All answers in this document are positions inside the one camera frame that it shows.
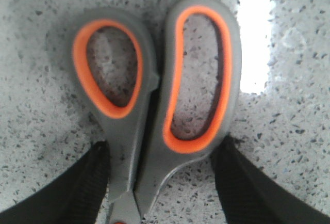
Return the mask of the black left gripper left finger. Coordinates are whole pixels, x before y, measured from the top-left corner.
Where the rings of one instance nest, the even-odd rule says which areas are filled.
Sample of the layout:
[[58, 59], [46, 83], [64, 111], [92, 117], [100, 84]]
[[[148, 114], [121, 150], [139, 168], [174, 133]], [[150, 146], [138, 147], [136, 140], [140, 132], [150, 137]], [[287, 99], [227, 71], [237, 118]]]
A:
[[109, 172], [109, 145], [98, 141], [57, 179], [1, 212], [1, 223], [95, 223]]

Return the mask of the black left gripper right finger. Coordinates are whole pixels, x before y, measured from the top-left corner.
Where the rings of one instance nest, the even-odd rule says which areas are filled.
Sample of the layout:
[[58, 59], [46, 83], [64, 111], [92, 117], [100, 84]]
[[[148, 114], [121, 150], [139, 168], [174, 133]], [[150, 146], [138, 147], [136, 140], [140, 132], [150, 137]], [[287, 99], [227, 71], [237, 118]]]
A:
[[329, 216], [277, 185], [226, 136], [217, 149], [216, 190], [227, 223], [329, 223]]

